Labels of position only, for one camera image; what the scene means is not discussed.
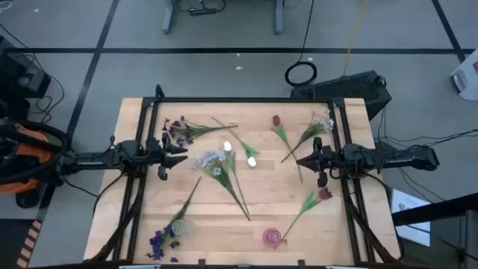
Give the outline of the black computer tower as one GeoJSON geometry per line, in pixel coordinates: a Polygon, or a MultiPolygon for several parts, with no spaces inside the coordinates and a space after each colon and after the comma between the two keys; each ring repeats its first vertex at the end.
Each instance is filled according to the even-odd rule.
{"type": "Polygon", "coordinates": [[[291,98],[363,99],[372,120],[392,100],[386,86],[385,77],[371,70],[294,88],[291,98]]]}

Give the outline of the purple artificial flower bunch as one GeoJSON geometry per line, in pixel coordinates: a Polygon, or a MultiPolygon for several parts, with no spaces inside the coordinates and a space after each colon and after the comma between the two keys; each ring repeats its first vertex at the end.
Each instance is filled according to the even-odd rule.
{"type": "Polygon", "coordinates": [[[170,139],[179,147],[184,147],[186,144],[193,144],[194,140],[209,132],[219,130],[232,129],[235,126],[204,126],[192,123],[186,120],[183,116],[179,120],[164,119],[164,126],[162,128],[170,139]]]}
{"type": "Polygon", "coordinates": [[[165,258],[165,251],[168,249],[175,250],[180,247],[180,237],[176,237],[172,231],[171,225],[173,221],[178,219],[184,219],[187,209],[190,205],[190,202],[193,198],[193,195],[196,192],[196,189],[201,181],[201,178],[198,178],[196,184],[194,185],[193,190],[191,191],[189,197],[184,202],[184,205],[181,209],[173,216],[170,222],[160,230],[155,232],[155,235],[149,239],[150,247],[152,251],[147,253],[146,256],[152,260],[162,260],[165,258]]]}

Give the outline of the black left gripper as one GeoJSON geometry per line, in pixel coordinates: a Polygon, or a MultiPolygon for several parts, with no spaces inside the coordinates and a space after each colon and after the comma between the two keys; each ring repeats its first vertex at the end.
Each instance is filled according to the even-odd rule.
{"type": "Polygon", "coordinates": [[[151,137],[146,141],[146,163],[159,165],[158,176],[161,180],[167,180],[168,178],[166,168],[172,169],[174,166],[187,159],[186,155],[167,156],[167,153],[179,154],[188,151],[188,149],[185,149],[184,147],[167,144],[168,142],[169,135],[167,133],[163,133],[160,140],[156,137],[151,137]]]}

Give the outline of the black metal beam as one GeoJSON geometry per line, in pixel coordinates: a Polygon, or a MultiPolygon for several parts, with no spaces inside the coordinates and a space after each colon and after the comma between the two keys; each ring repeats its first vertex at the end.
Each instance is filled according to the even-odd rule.
{"type": "Polygon", "coordinates": [[[478,212],[478,193],[393,213],[395,226],[425,223],[478,212]]]}

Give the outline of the small white artificial flower bunch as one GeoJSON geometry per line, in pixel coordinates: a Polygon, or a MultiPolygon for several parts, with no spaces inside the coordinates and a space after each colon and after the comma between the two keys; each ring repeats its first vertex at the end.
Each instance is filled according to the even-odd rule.
{"type": "Polygon", "coordinates": [[[292,155],[295,150],[309,138],[315,137],[324,132],[331,132],[335,121],[330,116],[331,111],[326,109],[322,114],[318,114],[316,111],[311,112],[311,120],[301,134],[297,145],[284,157],[282,161],[285,161],[290,155],[292,155]]]}

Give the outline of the white artificial tulip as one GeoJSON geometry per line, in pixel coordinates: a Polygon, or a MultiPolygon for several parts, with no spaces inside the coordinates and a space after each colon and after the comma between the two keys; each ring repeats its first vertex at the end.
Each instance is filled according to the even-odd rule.
{"type": "Polygon", "coordinates": [[[239,194],[240,194],[240,198],[242,199],[242,202],[243,202],[243,208],[246,211],[246,216],[250,217],[249,209],[247,208],[246,200],[243,196],[243,192],[241,190],[240,182],[239,182],[238,176],[236,174],[236,153],[232,149],[232,145],[228,141],[223,143],[223,148],[224,148],[224,154],[226,156],[227,162],[228,162],[229,167],[232,171],[232,174],[235,178],[235,182],[236,182],[239,194]]]}
{"type": "Polygon", "coordinates": [[[255,159],[255,156],[259,154],[259,151],[254,149],[253,147],[251,147],[247,143],[243,142],[234,131],[232,131],[229,127],[226,127],[225,125],[223,125],[219,120],[217,120],[214,117],[212,117],[212,119],[214,121],[216,121],[217,123],[219,123],[222,127],[225,127],[228,130],[228,132],[240,142],[240,144],[243,147],[244,152],[246,154],[247,164],[250,167],[256,167],[257,166],[257,161],[255,159]]]}

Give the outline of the black aluminium table frame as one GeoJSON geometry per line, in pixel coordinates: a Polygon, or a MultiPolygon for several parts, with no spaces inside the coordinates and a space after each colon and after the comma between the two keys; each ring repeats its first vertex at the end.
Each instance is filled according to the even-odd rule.
{"type": "MultiPolygon", "coordinates": [[[[137,126],[140,119],[140,112],[143,105],[146,106],[145,123],[143,126],[142,142],[147,137],[150,122],[151,102],[155,97],[143,98],[124,98],[122,99],[114,135],[118,140],[128,140],[135,138],[137,126]]],[[[257,182],[263,186],[261,190],[255,190],[254,187],[244,188],[244,194],[249,194],[247,201],[264,198],[253,202],[249,207],[253,218],[251,222],[246,221],[241,210],[235,209],[237,206],[232,204],[232,198],[226,198],[225,191],[221,191],[217,183],[212,179],[202,177],[194,202],[187,212],[192,220],[197,220],[197,232],[191,239],[187,239],[187,246],[182,243],[181,250],[174,256],[179,259],[179,264],[171,264],[170,267],[185,268],[187,265],[199,266],[199,260],[205,261],[205,266],[224,268],[266,268],[266,267],[295,267],[299,266],[298,261],[304,261],[307,268],[324,268],[326,265],[351,266],[354,263],[353,251],[350,243],[350,233],[348,230],[347,211],[344,208],[342,197],[342,188],[339,180],[329,179],[329,189],[334,191],[334,196],[326,201],[323,206],[313,209],[305,217],[304,227],[310,230],[301,230],[291,232],[288,244],[278,247],[276,250],[267,247],[262,242],[262,230],[269,226],[281,226],[288,224],[286,220],[292,220],[293,209],[300,206],[299,200],[286,200],[290,194],[291,199],[294,194],[297,199],[297,193],[300,187],[294,187],[296,184],[292,178],[292,172],[285,171],[285,168],[279,168],[279,163],[283,157],[278,149],[273,149],[273,136],[267,133],[268,127],[264,121],[272,118],[274,112],[283,110],[284,118],[287,120],[297,120],[301,127],[305,128],[305,117],[309,115],[309,110],[316,108],[323,111],[328,107],[327,99],[325,101],[310,101],[309,99],[289,99],[289,98],[226,98],[226,97],[165,97],[158,106],[159,127],[155,134],[161,138],[162,120],[165,117],[170,119],[173,116],[183,114],[189,119],[196,119],[201,122],[205,120],[211,122],[210,114],[223,114],[225,120],[223,123],[244,123],[245,132],[243,136],[251,135],[261,136],[259,144],[254,144],[255,148],[263,153],[261,157],[263,163],[259,161],[258,169],[250,169],[246,164],[239,164],[238,168],[251,176],[252,179],[246,179],[246,183],[257,182]],[[259,176],[254,176],[252,172],[258,171],[259,176]]],[[[372,147],[370,124],[367,118],[367,112],[362,99],[345,99],[345,111],[348,123],[351,125],[350,133],[353,142],[358,142],[366,147],[372,147]]],[[[193,178],[188,170],[190,161],[186,160],[179,164],[171,172],[168,172],[168,181],[161,181],[156,173],[156,167],[150,167],[147,173],[146,190],[144,203],[138,232],[136,237],[134,258],[132,261],[138,264],[146,264],[160,261],[152,261],[144,256],[146,247],[149,246],[149,238],[154,233],[153,228],[160,228],[160,224],[166,221],[166,217],[172,217],[180,209],[179,202],[187,198],[186,187],[193,187],[196,176],[193,178]]],[[[119,223],[122,202],[126,189],[126,181],[119,182],[104,194],[99,201],[98,208],[93,217],[93,222],[84,252],[84,259],[90,259],[96,255],[102,246],[112,235],[119,223]]],[[[367,212],[367,221],[370,229],[374,232],[382,246],[398,259],[401,255],[399,241],[394,230],[391,218],[391,210],[388,207],[388,200],[385,195],[385,189],[370,177],[362,179],[361,188],[364,198],[364,204],[367,212]]]]}

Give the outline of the white plastic container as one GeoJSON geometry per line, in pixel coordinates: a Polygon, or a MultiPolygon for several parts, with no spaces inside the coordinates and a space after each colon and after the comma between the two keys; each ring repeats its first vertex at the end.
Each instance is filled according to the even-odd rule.
{"type": "Polygon", "coordinates": [[[478,101],[478,49],[451,72],[450,80],[460,97],[468,101],[478,101]]]}

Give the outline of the orange and black vacuum cleaner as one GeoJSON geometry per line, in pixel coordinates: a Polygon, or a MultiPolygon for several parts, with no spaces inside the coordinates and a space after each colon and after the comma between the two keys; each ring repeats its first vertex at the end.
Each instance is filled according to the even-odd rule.
{"type": "Polygon", "coordinates": [[[42,123],[0,118],[0,194],[13,194],[20,208],[38,204],[42,183],[61,186],[57,160],[71,137],[42,123]]]}

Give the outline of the grey metal post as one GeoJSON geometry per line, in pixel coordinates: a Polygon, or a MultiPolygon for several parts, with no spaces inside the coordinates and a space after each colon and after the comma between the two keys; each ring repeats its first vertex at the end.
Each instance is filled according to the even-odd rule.
{"type": "Polygon", "coordinates": [[[478,269],[478,211],[466,211],[462,224],[463,259],[460,269],[478,269]]]}

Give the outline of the dark red rose stem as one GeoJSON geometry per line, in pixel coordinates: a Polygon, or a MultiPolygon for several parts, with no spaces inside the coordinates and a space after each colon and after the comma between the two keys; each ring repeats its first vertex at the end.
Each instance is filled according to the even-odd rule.
{"type": "Polygon", "coordinates": [[[279,137],[280,139],[282,140],[282,142],[286,145],[286,147],[288,148],[288,154],[289,155],[292,155],[293,156],[293,159],[295,161],[297,161],[297,157],[295,156],[294,152],[293,152],[293,149],[291,147],[291,145],[289,144],[288,142],[288,137],[287,137],[287,133],[285,131],[285,127],[281,121],[281,118],[279,117],[279,115],[274,115],[273,118],[272,118],[272,122],[273,122],[273,126],[271,127],[271,130],[273,132],[275,132],[279,137]]]}

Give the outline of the pink glass vase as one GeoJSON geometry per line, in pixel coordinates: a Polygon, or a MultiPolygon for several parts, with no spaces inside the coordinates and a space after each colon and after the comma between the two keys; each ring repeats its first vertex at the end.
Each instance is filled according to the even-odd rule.
{"type": "Polygon", "coordinates": [[[267,228],[263,232],[263,242],[269,247],[278,247],[282,241],[282,235],[276,228],[267,228]]]}

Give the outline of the light blue artificial flower bunch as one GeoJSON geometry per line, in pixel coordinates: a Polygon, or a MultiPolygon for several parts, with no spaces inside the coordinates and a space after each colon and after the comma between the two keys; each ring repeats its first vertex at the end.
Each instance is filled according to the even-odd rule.
{"type": "Polygon", "coordinates": [[[191,168],[192,170],[200,170],[216,180],[232,196],[246,219],[251,221],[249,209],[236,174],[235,152],[205,152],[200,158],[195,158],[192,161],[191,168]]]}

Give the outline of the dark red artificial tulip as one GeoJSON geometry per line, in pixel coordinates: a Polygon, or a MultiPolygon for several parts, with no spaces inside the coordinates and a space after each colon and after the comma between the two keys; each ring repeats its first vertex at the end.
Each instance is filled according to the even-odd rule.
{"type": "Polygon", "coordinates": [[[313,209],[316,205],[320,204],[322,201],[328,200],[332,197],[333,197],[332,192],[329,191],[327,187],[320,188],[317,194],[311,191],[305,197],[298,215],[294,218],[291,225],[286,230],[285,234],[281,237],[281,241],[284,241],[286,239],[286,237],[292,230],[293,226],[296,224],[296,222],[299,220],[299,218],[302,215],[304,215],[307,211],[310,211],[311,209],[313,209]]]}

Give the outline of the black mat with orange stripes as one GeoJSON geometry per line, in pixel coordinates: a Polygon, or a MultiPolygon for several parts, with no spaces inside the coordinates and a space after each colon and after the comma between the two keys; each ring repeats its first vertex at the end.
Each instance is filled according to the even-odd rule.
{"type": "Polygon", "coordinates": [[[28,269],[42,222],[0,219],[0,269],[28,269]]]}

